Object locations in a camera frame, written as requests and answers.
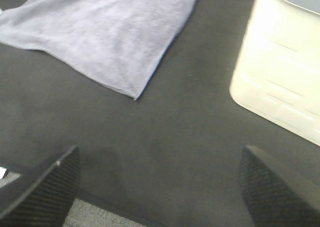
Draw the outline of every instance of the white paper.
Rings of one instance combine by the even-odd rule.
[[[7,172],[6,168],[0,167],[0,180],[4,178],[6,172]]]

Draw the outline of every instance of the floor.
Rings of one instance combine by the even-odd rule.
[[[63,227],[145,227],[110,213],[92,204],[76,199]]]
[[[0,160],[30,168],[76,144],[79,197],[148,227],[253,227],[238,187],[247,144],[320,185],[318,146],[230,97],[253,1],[198,0],[138,101],[0,45]]]

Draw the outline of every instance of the dark gray carpet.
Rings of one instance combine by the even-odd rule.
[[[43,52],[0,45],[0,158],[31,167],[76,144],[82,198],[96,205],[167,227],[253,227],[238,186],[243,145],[320,184],[318,146],[230,97],[253,1],[198,0],[138,101]]]

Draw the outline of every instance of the white plastic container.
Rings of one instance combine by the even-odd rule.
[[[320,145],[320,0],[255,0],[230,93]]]

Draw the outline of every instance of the black mesh surface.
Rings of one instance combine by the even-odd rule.
[[[0,226],[61,227],[79,183],[79,151],[73,147],[0,189],[7,202],[0,204]]]
[[[298,176],[255,147],[243,150],[240,187],[257,227],[320,226],[320,213],[315,206],[317,201],[311,205],[302,197],[312,195],[320,198],[319,187],[313,185],[310,188],[312,183]],[[303,187],[302,191],[299,189],[297,192],[296,186]]]

